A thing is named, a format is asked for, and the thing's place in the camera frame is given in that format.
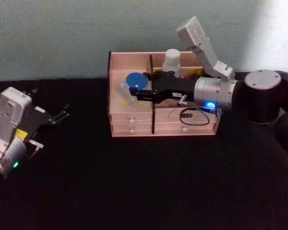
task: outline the blue led light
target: blue led light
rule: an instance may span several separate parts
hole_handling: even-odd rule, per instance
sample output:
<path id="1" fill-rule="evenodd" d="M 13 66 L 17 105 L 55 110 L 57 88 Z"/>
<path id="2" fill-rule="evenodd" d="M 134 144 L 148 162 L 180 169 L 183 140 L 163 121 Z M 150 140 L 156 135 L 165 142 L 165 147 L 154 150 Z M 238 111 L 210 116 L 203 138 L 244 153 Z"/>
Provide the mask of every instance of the blue led light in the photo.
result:
<path id="1" fill-rule="evenodd" d="M 216 104 L 214 104 L 214 103 L 212 103 L 212 102 L 207 102 L 207 103 L 206 103 L 206 107 L 215 108 L 215 107 L 216 107 Z"/>

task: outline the silver cylindrical joint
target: silver cylindrical joint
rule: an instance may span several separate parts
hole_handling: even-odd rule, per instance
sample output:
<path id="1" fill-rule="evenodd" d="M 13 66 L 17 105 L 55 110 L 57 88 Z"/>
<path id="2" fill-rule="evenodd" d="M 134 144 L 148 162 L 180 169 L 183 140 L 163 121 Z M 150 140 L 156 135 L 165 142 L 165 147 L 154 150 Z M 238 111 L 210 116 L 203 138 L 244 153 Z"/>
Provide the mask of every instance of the silver cylindrical joint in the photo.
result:
<path id="1" fill-rule="evenodd" d="M 14 137 L 10 146 L 6 149 L 3 156 L 0 158 L 0 174 L 6 178 L 13 166 L 18 162 L 26 153 L 25 144 L 18 138 Z"/>
<path id="2" fill-rule="evenodd" d="M 194 101 L 202 106 L 214 102 L 219 108 L 231 110 L 236 82 L 236 80 L 224 82 L 218 78 L 200 77 L 195 84 Z"/>

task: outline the white wall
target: white wall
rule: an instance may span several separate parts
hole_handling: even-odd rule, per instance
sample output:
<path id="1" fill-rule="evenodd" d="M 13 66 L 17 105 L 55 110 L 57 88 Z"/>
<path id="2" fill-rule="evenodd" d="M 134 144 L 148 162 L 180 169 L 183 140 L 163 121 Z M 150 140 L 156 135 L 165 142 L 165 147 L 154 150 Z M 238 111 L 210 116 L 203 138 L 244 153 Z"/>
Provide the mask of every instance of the white wall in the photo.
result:
<path id="1" fill-rule="evenodd" d="M 288 0 L 0 0 L 0 80 L 105 77 L 110 50 L 183 49 L 193 15 L 236 70 L 288 70 Z"/>

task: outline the green led light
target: green led light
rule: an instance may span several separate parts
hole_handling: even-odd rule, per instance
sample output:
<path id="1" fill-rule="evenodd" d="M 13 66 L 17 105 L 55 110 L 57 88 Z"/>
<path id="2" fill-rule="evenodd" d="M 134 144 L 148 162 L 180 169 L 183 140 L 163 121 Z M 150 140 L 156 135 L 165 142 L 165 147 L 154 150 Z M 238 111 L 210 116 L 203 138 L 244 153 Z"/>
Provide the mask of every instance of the green led light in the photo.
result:
<path id="1" fill-rule="evenodd" d="M 13 168 L 16 168 L 18 166 L 18 162 L 15 162 Z"/>

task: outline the wooden drawer organizer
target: wooden drawer organizer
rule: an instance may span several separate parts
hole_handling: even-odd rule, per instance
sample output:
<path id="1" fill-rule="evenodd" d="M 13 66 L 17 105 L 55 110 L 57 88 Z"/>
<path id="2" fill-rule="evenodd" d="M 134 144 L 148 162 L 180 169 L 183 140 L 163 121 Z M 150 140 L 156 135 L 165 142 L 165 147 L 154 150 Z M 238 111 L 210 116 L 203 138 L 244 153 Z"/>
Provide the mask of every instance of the wooden drawer organizer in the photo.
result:
<path id="1" fill-rule="evenodd" d="M 165 52 L 110 52 L 108 64 L 108 115 L 113 137 L 195 136 L 215 135 L 219 119 L 206 113 L 210 124 L 187 126 L 180 122 L 179 114 L 185 107 L 177 107 L 177 100 L 168 99 L 160 104 L 135 101 L 129 104 L 120 92 L 120 83 L 132 72 L 153 72 L 162 69 Z M 192 52 L 181 52 L 181 75 L 189 78 L 203 74 L 203 68 Z M 188 111 L 187 123 L 203 123 L 206 118 L 199 111 Z"/>

